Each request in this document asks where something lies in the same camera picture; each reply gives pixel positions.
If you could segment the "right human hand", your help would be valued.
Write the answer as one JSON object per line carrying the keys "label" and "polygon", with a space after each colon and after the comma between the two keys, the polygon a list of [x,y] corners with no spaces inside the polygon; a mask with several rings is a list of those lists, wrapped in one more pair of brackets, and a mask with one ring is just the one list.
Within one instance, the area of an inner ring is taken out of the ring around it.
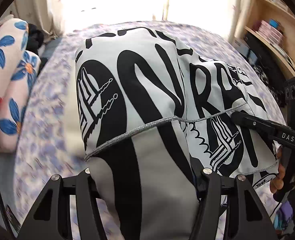
{"label": "right human hand", "polygon": [[285,176],[285,167],[282,165],[281,161],[278,166],[278,175],[270,181],[270,191],[276,193],[278,190],[281,190],[284,185],[283,178]]}

